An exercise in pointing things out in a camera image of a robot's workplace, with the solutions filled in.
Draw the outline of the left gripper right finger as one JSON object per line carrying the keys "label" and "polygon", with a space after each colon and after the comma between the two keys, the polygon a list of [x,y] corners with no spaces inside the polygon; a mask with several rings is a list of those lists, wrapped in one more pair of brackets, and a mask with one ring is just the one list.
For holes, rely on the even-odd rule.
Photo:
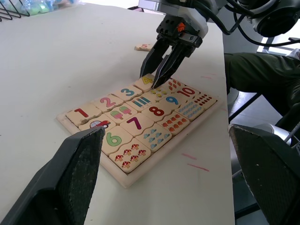
{"label": "left gripper right finger", "polygon": [[231,124],[245,181],[270,225],[300,223],[300,156],[279,136]]}

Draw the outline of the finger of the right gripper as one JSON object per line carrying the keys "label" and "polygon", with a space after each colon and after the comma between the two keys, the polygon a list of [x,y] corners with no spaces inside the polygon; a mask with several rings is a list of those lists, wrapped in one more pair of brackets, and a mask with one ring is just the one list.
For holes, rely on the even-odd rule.
{"label": "finger of the right gripper", "polygon": [[174,42],[171,40],[159,38],[142,62],[140,78],[147,74],[152,74],[158,68],[163,58],[171,53],[173,47]]}
{"label": "finger of the right gripper", "polygon": [[167,82],[177,71],[182,61],[191,54],[192,47],[177,44],[170,54],[166,55],[157,68],[153,88],[158,88]]}

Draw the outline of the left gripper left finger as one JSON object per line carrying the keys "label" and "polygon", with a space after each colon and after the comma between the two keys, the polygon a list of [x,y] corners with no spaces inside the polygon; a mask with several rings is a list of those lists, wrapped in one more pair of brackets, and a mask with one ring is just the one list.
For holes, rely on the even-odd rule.
{"label": "left gripper left finger", "polygon": [[3,225],[83,225],[97,182],[103,126],[64,140],[33,176]]}

